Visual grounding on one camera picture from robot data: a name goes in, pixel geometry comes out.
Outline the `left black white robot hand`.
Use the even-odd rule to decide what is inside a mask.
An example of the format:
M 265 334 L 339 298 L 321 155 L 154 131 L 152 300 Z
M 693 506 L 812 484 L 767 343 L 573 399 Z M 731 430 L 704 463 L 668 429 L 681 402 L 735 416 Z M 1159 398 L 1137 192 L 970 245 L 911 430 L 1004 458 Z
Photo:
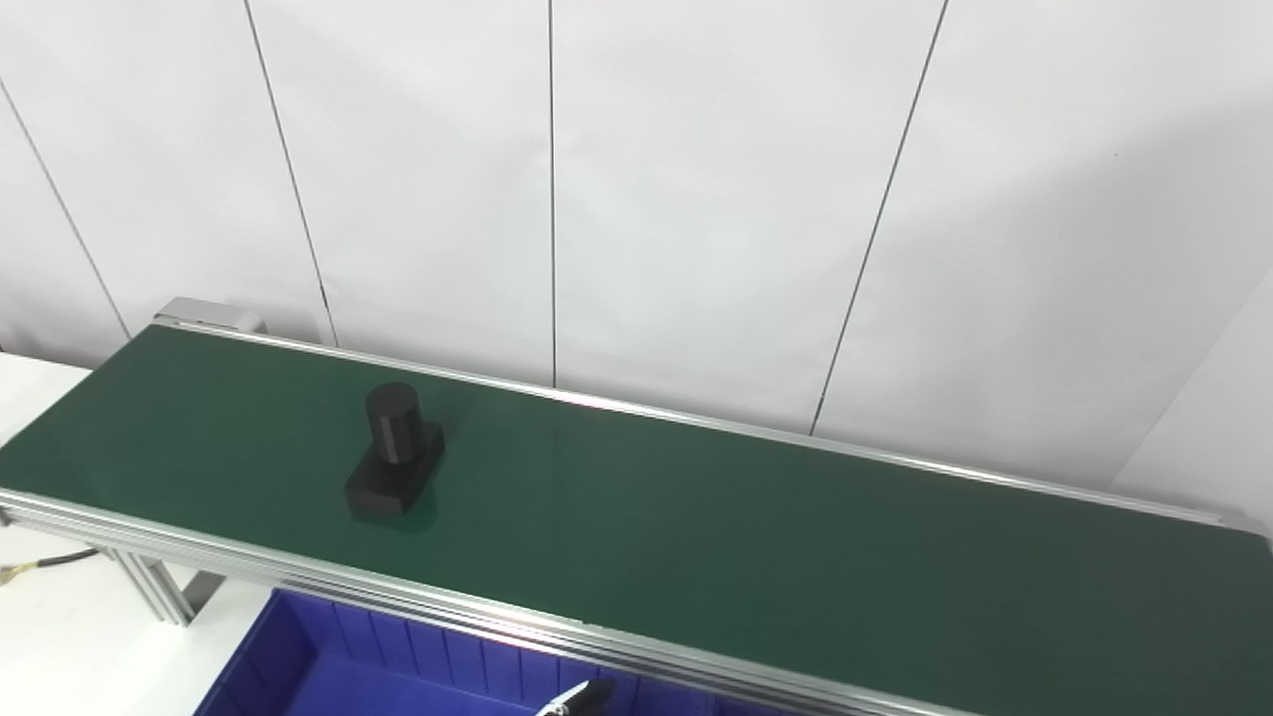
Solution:
M 554 696 L 535 715 L 536 716 L 597 716 L 608 713 L 608 703 L 614 697 L 612 678 L 593 678 L 580 682 L 563 693 Z

